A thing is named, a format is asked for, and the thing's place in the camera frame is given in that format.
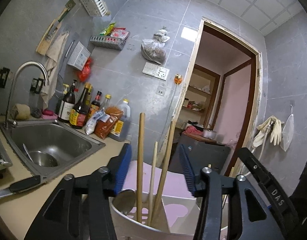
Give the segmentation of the white plastic utensil holder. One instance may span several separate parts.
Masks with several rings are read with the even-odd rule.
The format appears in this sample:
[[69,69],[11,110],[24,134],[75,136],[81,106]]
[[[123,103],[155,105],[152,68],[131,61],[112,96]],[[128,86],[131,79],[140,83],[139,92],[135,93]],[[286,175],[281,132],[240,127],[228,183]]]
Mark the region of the white plastic utensil holder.
[[136,207],[124,215],[109,200],[117,239],[193,239],[200,213],[195,198],[163,196],[157,216],[148,226],[147,194],[143,194],[141,222],[136,220]]

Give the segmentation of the wooden chopstick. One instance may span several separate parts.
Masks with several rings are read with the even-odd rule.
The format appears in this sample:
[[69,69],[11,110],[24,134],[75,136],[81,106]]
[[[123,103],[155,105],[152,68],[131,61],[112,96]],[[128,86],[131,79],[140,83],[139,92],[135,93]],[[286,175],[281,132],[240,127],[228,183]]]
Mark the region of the wooden chopstick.
[[155,168],[156,168],[156,161],[157,161],[157,151],[158,151],[158,142],[156,141],[154,145],[154,149],[153,149],[150,187],[149,187],[149,195],[148,195],[147,226],[151,225],[152,212],[153,212],[153,207],[154,207],[154,180],[155,180]]

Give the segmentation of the metal bowl in sink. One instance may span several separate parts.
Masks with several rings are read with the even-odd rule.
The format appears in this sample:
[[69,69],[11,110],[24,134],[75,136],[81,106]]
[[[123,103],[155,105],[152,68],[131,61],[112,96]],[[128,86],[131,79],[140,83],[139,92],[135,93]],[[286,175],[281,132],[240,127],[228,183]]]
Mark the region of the metal bowl in sink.
[[49,153],[41,151],[30,151],[29,159],[40,167],[57,167],[58,161]]

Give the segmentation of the metal spoon in holder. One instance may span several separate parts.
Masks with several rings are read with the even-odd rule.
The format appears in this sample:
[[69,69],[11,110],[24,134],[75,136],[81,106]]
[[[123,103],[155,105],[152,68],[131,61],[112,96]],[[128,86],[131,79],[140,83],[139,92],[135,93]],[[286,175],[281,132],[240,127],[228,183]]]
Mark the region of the metal spoon in holder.
[[136,202],[136,193],[132,189],[126,189],[118,193],[114,198],[113,206],[123,215],[127,215],[133,208]]

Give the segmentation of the stainless steel sink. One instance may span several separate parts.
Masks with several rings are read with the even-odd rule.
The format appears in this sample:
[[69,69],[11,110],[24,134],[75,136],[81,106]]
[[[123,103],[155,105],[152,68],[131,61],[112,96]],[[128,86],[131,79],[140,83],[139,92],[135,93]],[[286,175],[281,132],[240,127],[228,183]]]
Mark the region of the stainless steel sink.
[[[105,143],[95,140],[57,120],[19,121],[0,129],[13,152],[31,174],[40,175],[46,181],[63,174],[71,167],[83,161],[96,151],[105,147]],[[38,165],[25,154],[34,157],[48,154],[56,159],[57,165]]]

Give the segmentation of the grey cabinet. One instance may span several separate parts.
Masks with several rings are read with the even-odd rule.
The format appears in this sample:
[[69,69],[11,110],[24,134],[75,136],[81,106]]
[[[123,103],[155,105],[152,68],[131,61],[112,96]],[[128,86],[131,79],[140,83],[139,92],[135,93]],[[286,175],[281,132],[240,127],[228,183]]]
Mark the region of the grey cabinet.
[[190,136],[182,134],[176,144],[175,152],[170,157],[168,171],[183,173],[180,163],[180,146],[183,145],[190,163],[195,171],[199,173],[200,168],[211,165],[211,169],[221,174],[222,168],[231,151],[230,147],[217,143],[202,142]]

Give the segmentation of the hanging clear plastic bag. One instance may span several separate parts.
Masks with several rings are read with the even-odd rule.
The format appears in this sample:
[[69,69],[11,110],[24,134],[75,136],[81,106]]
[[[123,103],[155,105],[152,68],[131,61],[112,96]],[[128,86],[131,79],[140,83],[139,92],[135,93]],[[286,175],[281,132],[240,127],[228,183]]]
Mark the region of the hanging clear plastic bag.
[[293,105],[290,105],[290,115],[287,118],[283,130],[282,130],[282,140],[280,143],[281,149],[286,152],[292,142],[294,136],[294,113]]

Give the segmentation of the white seasoning packet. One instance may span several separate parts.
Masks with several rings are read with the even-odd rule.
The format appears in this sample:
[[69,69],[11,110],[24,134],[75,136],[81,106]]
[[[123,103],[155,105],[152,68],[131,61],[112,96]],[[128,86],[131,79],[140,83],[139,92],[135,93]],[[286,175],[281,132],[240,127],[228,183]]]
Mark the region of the white seasoning packet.
[[98,122],[100,121],[107,122],[108,119],[109,119],[109,115],[106,114],[106,112],[103,109],[95,112],[86,123],[86,127],[85,127],[86,135],[90,135],[94,132],[96,124]]

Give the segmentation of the brown sponge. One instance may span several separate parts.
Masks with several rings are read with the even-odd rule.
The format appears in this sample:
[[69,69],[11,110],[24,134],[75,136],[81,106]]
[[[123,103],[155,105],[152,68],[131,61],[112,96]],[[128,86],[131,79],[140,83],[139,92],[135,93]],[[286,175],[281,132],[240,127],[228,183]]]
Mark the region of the brown sponge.
[[17,103],[11,109],[13,120],[26,120],[30,117],[30,107],[25,104]]

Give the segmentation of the dark wine bottle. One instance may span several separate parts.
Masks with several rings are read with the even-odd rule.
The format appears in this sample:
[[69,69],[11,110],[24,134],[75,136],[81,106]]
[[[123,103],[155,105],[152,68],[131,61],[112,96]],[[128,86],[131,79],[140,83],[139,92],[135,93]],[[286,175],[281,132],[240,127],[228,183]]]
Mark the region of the dark wine bottle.
[[75,87],[77,80],[73,80],[72,85],[69,88],[69,91],[64,95],[61,100],[60,109],[58,112],[58,120],[68,123],[71,110],[75,105]]

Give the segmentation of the yellow capped bottle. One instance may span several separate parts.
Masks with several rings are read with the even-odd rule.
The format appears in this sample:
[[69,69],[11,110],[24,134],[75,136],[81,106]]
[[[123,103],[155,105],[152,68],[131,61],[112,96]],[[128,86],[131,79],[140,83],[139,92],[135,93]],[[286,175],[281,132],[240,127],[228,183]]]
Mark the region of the yellow capped bottle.
[[110,99],[111,99],[111,95],[110,94],[106,94],[105,95],[105,99],[104,99],[104,101],[102,102],[102,104],[100,106],[100,109],[106,111],[106,109],[109,107]]

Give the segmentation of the red plastic bag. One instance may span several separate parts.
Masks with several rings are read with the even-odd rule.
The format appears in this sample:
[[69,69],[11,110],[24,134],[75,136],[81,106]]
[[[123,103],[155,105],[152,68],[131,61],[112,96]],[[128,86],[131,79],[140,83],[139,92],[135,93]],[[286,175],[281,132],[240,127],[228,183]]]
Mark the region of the red plastic bag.
[[79,79],[80,82],[85,82],[89,78],[91,74],[92,63],[93,63],[93,60],[91,57],[89,57],[83,69],[77,72],[77,78]]

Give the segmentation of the hanging wooden board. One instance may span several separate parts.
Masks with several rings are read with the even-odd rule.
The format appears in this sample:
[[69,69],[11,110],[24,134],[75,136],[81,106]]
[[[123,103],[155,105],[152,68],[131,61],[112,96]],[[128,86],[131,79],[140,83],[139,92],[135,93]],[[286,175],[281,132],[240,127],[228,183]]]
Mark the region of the hanging wooden board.
[[62,20],[66,17],[68,12],[70,12],[73,7],[75,7],[74,0],[69,0],[60,15],[51,22],[44,35],[42,36],[38,46],[36,47],[36,52],[40,55],[45,55],[47,50],[49,49],[51,43],[54,40],[55,35],[59,31],[62,25]]

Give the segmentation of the white box on wall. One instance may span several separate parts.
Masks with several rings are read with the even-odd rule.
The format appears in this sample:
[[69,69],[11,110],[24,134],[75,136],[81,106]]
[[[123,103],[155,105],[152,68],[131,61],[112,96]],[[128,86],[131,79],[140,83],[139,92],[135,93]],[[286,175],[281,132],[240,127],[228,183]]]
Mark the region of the white box on wall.
[[69,57],[67,64],[76,68],[77,70],[83,70],[83,67],[85,66],[89,57],[89,50],[80,41],[78,41]]

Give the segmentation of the white wall basket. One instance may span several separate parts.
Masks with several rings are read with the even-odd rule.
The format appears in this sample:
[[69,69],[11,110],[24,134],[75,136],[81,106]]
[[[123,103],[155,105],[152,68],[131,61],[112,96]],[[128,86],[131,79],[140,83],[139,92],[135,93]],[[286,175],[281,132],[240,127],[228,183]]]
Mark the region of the white wall basket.
[[104,17],[110,14],[104,0],[79,0],[90,17]]

